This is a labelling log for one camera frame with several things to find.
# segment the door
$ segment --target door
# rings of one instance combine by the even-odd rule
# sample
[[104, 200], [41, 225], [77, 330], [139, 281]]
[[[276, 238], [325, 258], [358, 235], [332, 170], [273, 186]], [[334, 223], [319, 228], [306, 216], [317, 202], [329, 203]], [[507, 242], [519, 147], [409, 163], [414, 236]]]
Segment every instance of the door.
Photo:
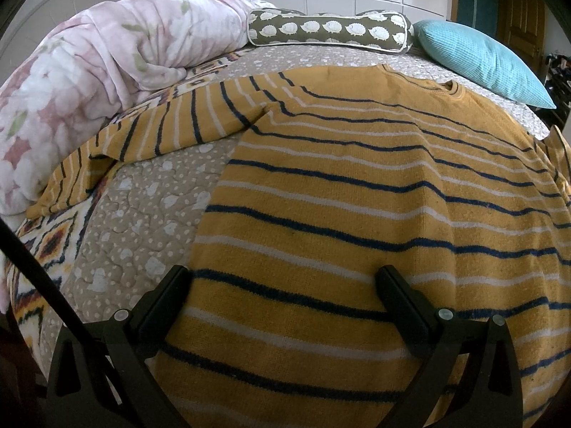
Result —
[[543, 0], [500, 0], [498, 40], [539, 73], [543, 62]]

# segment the mattress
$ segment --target mattress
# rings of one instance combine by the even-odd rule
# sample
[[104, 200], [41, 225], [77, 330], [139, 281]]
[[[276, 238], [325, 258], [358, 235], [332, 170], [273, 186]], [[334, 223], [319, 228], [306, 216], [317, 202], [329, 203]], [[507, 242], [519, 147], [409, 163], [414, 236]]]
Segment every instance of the mattress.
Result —
[[[181, 85], [159, 92], [139, 108], [152, 108], [205, 82], [317, 65], [388, 64], [395, 71], [437, 82], [456, 80], [506, 110], [530, 134], [547, 128], [525, 105], [502, 98], [435, 64], [419, 50], [403, 56], [347, 47], [272, 46], [242, 51], [199, 67]], [[114, 122], [133, 114], [127, 112]], [[22, 241], [38, 257], [85, 322], [132, 308], [171, 265], [185, 265], [202, 214], [240, 139], [185, 148], [123, 166], [88, 200], [61, 213], [26, 221]], [[34, 358], [47, 375], [61, 320], [13, 267], [12, 307]]]

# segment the striped sweater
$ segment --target striped sweater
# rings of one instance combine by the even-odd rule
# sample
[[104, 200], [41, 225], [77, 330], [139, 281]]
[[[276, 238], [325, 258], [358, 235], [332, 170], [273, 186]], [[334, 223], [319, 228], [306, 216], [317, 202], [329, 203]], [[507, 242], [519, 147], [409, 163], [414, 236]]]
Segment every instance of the striped sweater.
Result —
[[62, 163], [37, 210], [83, 197], [94, 166], [248, 128], [156, 362], [193, 427], [376, 426], [420, 365], [376, 297], [385, 264], [435, 306], [506, 317], [525, 426], [571, 368], [571, 150], [556, 128], [537, 141], [455, 82], [386, 66], [238, 78], [114, 127]]

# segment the turquoise pillow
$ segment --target turquoise pillow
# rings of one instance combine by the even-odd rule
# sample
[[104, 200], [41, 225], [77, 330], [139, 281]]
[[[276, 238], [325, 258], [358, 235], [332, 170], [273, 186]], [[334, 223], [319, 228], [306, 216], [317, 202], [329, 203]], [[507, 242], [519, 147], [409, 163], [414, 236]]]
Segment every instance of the turquoise pillow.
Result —
[[414, 24], [424, 50], [440, 64], [498, 95], [555, 109], [535, 74], [508, 47], [466, 25], [426, 19]]

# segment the metal screw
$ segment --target metal screw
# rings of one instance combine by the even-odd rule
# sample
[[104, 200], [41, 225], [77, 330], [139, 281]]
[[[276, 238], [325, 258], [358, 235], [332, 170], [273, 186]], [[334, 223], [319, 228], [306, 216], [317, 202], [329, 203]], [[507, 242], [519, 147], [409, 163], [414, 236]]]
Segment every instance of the metal screw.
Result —
[[450, 309], [440, 309], [438, 315], [442, 320], [452, 320], [454, 313]]
[[115, 320], [117, 320], [118, 322], [122, 322], [128, 316], [129, 316], [129, 311], [127, 309], [119, 309], [117, 312], [115, 312], [115, 314], [113, 315], [113, 318]]
[[494, 321], [494, 323], [497, 326], [502, 326], [505, 325], [505, 319], [502, 316], [499, 316], [498, 314], [496, 314], [495, 316], [492, 317], [492, 320]]

